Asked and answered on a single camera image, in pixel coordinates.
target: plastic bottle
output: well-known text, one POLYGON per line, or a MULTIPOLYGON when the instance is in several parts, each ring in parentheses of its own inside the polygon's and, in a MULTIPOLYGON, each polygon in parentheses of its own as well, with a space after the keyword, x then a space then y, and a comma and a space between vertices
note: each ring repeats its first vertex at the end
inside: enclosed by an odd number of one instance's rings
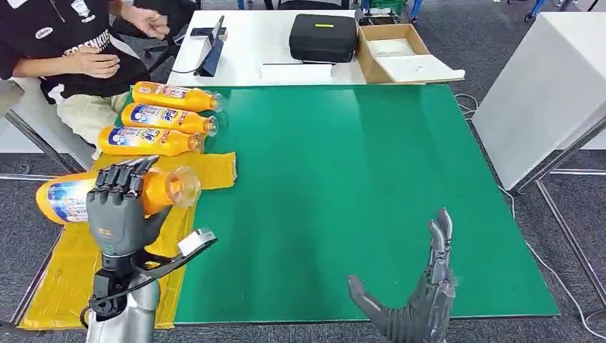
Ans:
POLYGON ((214 136, 218 128, 215 116, 205 118, 192 111, 138 103, 126 105, 121 118, 126 126, 159 127, 179 130, 185 134, 200 132, 214 136))
POLYGON ((220 111, 220 94, 208 94, 201 89, 168 86, 148 81, 137 82, 132 89, 134 102, 165 106, 186 111, 220 111))
POLYGON ((108 126, 99 134, 99 148, 110 155, 175 156, 202 151, 204 135, 149 127, 108 126))
MULTIPOLYGON (((85 222, 86 193, 93 188, 96 175, 95 171, 65 175, 43 184, 36 193, 38 207, 59 224, 85 222)), ((200 189, 200 181, 189 167, 172 173, 152 167, 143 178, 143 210, 150 215, 168 205, 189 207, 198 199, 200 189)))

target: person's hand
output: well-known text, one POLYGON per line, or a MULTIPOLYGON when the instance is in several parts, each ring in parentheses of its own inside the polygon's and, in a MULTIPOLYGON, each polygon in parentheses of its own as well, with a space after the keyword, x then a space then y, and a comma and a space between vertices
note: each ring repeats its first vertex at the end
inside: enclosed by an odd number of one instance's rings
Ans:
POLYGON ((120 68, 120 59, 116 55, 100 54, 101 49, 83 46, 69 59, 70 74, 85 74, 98 79, 108 79, 120 68))
POLYGON ((124 8, 122 18, 151 38, 162 40, 170 31, 167 25, 167 16, 162 16, 151 9, 128 6, 124 8))

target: green table mat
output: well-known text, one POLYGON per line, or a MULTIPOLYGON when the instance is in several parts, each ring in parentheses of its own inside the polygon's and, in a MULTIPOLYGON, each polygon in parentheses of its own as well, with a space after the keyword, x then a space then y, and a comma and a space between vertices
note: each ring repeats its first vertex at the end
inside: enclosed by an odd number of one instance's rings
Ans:
POLYGON ((187 265, 175 323, 364 319, 348 274, 401 306, 440 207, 453 317, 558 314, 448 86, 214 90, 206 151, 235 151, 238 179, 199 200, 194 227, 219 242, 187 265))

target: white desk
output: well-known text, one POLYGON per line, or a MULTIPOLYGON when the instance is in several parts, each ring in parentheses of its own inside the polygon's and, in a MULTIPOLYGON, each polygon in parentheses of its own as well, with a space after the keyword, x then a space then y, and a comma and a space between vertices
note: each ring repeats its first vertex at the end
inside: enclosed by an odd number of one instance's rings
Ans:
POLYGON ((541 13, 490 88, 472 121, 505 189, 606 117, 604 31, 606 13, 541 13))
POLYGON ((261 79, 262 64, 297 63, 290 56, 288 38, 297 14, 326 14, 353 17, 355 11, 196 11, 187 29, 173 70, 190 71, 205 56, 204 39, 192 39, 194 27, 214 27, 225 15, 223 27, 227 40, 223 46, 215 77, 194 76, 193 73, 170 74, 168 84, 174 86, 270 86, 287 84, 366 84, 354 57, 350 63, 336 64, 332 77, 318 81, 270 81, 261 79))

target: yellow plastic bag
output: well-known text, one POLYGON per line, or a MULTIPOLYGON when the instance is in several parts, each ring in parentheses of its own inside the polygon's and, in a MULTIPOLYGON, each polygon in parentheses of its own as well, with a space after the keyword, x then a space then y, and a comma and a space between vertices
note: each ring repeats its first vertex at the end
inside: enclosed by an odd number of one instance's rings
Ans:
MULTIPOLYGON (((137 156, 102 155, 95 170, 137 156)), ((236 178, 235 154, 212 155, 185 153, 162 156, 156 163, 171 171, 191 167, 200 178, 202 189, 231 187, 236 178)), ((172 257, 178 254, 177 242, 192 230, 195 205, 174 207, 160 230, 158 239, 147 247, 154 254, 172 257)), ((19 327, 32 330, 81 327, 79 315, 91 296, 94 274, 101 267, 99 248, 89 233, 87 223, 67 224, 55 247, 41 283, 19 327)), ((185 268, 163 277, 156 328, 172 328, 185 268)))

